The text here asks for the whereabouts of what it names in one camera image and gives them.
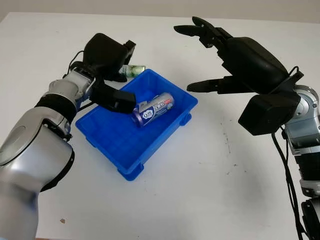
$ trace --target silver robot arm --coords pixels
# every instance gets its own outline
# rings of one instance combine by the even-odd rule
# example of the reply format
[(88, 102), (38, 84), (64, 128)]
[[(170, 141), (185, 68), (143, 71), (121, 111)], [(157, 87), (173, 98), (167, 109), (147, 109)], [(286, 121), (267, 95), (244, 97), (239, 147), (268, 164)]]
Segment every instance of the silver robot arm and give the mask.
[(52, 82), (0, 148), (1, 240), (35, 239), (38, 194), (54, 187), (74, 161), (74, 151), (67, 143), (70, 124), (81, 102), (89, 97), (93, 82), (74, 70)]
[(303, 221), (311, 240), (320, 240), (320, 119), (319, 97), (310, 87), (296, 85), (301, 97), (285, 133), (301, 175), (302, 193), (311, 198), (301, 204)]
[(119, 69), (129, 63), (135, 46), (97, 33), (80, 51), (83, 60), (71, 61), (68, 74), (51, 82), (48, 92), (13, 127), (0, 147), (0, 240), (35, 239), (38, 195), (56, 186), (74, 162), (70, 125), (83, 101), (132, 112), (135, 95), (104, 80), (127, 80)]

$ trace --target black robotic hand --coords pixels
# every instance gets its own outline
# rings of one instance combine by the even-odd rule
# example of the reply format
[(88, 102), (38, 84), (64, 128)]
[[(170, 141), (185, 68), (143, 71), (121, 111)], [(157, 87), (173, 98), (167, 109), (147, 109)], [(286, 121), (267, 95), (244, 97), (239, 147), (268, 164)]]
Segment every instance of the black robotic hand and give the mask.
[(70, 70), (75, 69), (83, 75), (95, 78), (89, 97), (93, 103), (113, 112), (132, 113), (136, 106), (136, 96), (106, 85), (105, 80), (127, 81), (125, 76), (119, 74), (119, 70), (129, 63), (135, 46), (130, 40), (120, 44), (103, 33), (97, 33), (86, 44), (83, 60), (70, 65)]
[(195, 82), (188, 91), (218, 94), (250, 93), (255, 95), (243, 111), (239, 123), (252, 135), (270, 134), (289, 121), (300, 97), (295, 83), (303, 77), (300, 71), (291, 75), (269, 51), (249, 37), (233, 37), (221, 27), (192, 17), (195, 25), (179, 25), (174, 30), (187, 36), (198, 36), (206, 47), (217, 48), (222, 66), (231, 73), (222, 79)]

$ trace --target white wall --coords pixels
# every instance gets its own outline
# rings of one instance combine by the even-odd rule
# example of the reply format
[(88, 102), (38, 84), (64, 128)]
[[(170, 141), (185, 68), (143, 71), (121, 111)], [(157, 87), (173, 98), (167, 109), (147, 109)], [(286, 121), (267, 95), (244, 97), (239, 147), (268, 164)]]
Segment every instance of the white wall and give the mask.
[(320, 0), (0, 0), (8, 12), (208, 17), (320, 23)]

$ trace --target can label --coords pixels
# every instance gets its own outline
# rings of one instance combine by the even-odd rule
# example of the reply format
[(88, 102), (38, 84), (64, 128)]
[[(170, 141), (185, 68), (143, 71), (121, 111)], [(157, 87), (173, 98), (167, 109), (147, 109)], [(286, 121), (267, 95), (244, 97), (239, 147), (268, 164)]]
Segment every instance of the can label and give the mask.
[(143, 126), (153, 121), (157, 117), (165, 114), (174, 106), (173, 99), (171, 98), (165, 98), (160, 102), (157, 101), (157, 98), (158, 97), (155, 97), (152, 101), (154, 104), (139, 113)]

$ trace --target soda can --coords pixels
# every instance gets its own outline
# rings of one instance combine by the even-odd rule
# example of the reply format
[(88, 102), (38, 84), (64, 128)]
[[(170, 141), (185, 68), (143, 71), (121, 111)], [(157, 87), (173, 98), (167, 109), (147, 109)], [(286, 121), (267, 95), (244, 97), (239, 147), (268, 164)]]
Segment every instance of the soda can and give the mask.
[(123, 65), (119, 73), (127, 78), (135, 78), (146, 69), (146, 66), (142, 65)]
[(174, 105), (174, 97), (170, 93), (164, 92), (149, 102), (139, 103), (132, 112), (132, 120), (138, 127), (143, 127), (168, 112)]

